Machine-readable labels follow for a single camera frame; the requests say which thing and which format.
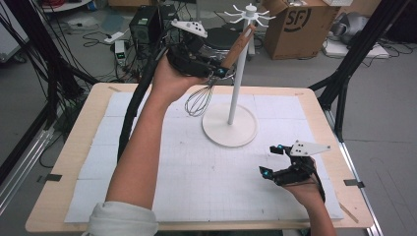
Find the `person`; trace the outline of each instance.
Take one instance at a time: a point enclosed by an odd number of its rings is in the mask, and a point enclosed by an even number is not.
[[[152,88],[131,139],[117,164],[105,203],[97,204],[83,235],[154,235],[157,222],[151,211],[156,187],[162,124],[169,105],[190,87],[205,80],[182,76],[163,56]],[[312,235],[335,235],[316,185],[286,186],[310,216]]]

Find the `whisk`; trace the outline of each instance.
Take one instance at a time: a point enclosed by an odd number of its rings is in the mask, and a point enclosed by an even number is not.
[[[227,79],[233,80],[234,74],[230,74],[224,78],[210,77],[208,85],[193,92],[185,102],[185,110],[190,116],[198,117],[205,113],[211,101],[212,91],[217,81]]]
[[[248,43],[249,39],[254,34],[255,27],[252,25],[248,25],[245,30],[240,34],[240,36],[236,39],[233,43],[233,46],[230,48],[229,52],[227,53],[226,58],[221,62],[221,67],[230,69],[233,63],[236,61],[237,57],[239,56],[240,52]],[[190,116],[201,116],[205,113],[206,109],[209,106],[209,102],[211,101],[212,91],[214,85],[219,80],[227,80],[234,78],[234,71],[229,70],[224,78],[219,77],[210,77],[208,80],[208,85],[204,88],[201,88],[195,92],[193,92],[185,102],[185,110]]]

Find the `white sleeve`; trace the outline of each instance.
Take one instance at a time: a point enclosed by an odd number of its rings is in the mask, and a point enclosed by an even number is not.
[[[83,235],[93,236],[153,236],[157,231],[153,211],[125,203],[97,204],[89,217],[89,227]]]

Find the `wooden table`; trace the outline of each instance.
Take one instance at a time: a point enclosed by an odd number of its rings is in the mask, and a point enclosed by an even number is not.
[[[62,175],[59,182],[46,182],[26,224],[29,232],[85,231],[87,224],[64,223],[77,177],[89,153],[92,138],[107,108],[113,92],[133,92],[136,85],[95,85],[59,155],[51,174]],[[233,87],[216,87],[215,93],[231,94]],[[317,143],[338,147],[338,142],[317,102],[315,94],[307,88],[255,88],[241,87],[242,94],[298,96],[310,129]],[[343,180],[353,179],[342,152],[338,148],[321,153],[328,176],[334,187],[344,218],[335,221],[336,228],[369,228],[374,222],[365,201],[355,186],[347,187]],[[244,230],[305,228],[308,223],[294,221],[236,221],[236,222],[176,222],[159,224],[159,230]]]

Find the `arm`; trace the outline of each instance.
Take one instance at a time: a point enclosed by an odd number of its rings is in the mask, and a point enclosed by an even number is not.
[[[202,81],[196,77],[181,76],[171,68],[166,56],[162,57],[154,74],[149,98],[114,170],[107,202],[152,208],[165,112],[171,102]]]
[[[313,179],[307,180],[301,185],[284,186],[283,188],[294,195],[295,199],[306,208],[310,218],[312,236],[336,235],[328,210]]]

